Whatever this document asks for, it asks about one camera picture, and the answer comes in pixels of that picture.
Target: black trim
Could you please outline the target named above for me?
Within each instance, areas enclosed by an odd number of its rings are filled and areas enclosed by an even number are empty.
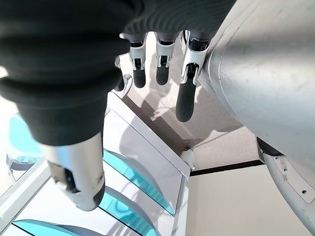
[[[12,222],[12,225],[14,225],[16,228],[19,228],[20,230],[24,231],[25,233],[27,233],[27,234],[29,234],[31,236],[35,236],[32,233],[30,233],[30,232],[26,231],[25,229],[21,228],[20,226],[17,226],[16,224],[14,224],[14,222]]]
[[[211,174],[215,172],[230,171],[230,170],[242,169],[242,168],[251,167],[251,166],[260,166],[260,165],[264,165],[264,163],[262,163],[260,160],[247,161],[247,162],[241,162],[241,163],[227,165],[227,166],[218,166],[218,167],[208,168],[208,169],[199,170],[199,171],[192,171],[190,173],[190,176],[199,176],[199,175]]]

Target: robotic hand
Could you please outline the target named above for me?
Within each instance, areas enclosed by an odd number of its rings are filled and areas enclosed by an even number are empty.
[[[211,38],[235,0],[3,0],[0,94],[17,104],[41,144],[56,185],[82,210],[105,191],[102,133],[107,93],[123,78],[115,58],[130,51],[145,85],[145,39],[157,36],[157,82],[168,80],[174,42],[189,30],[176,114],[190,119]],[[119,38],[123,33],[125,39]]]

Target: black rubber fingertip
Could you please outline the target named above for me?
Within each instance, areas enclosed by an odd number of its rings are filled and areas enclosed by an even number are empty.
[[[119,84],[114,88],[115,91],[120,92],[123,91],[125,88],[124,79],[121,79]]]
[[[146,72],[145,70],[134,70],[133,71],[133,81],[134,85],[136,85],[137,88],[143,88],[144,85],[146,85]]]
[[[180,122],[187,122],[193,114],[196,85],[192,79],[180,84],[176,103],[176,117]]]
[[[161,65],[161,67],[157,67],[157,83],[159,85],[166,85],[168,81],[168,72],[169,72],[169,67],[165,67],[165,65]]]

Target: silver metal cylinder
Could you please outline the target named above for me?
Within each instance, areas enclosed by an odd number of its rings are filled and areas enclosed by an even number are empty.
[[[56,185],[80,209],[95,209],[105,190],[101,134],[74,145],[40,146]]]

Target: white wall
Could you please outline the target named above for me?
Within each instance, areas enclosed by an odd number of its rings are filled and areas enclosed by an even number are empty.
[[[187,236],[310,236],[257,166],[190,177]]]

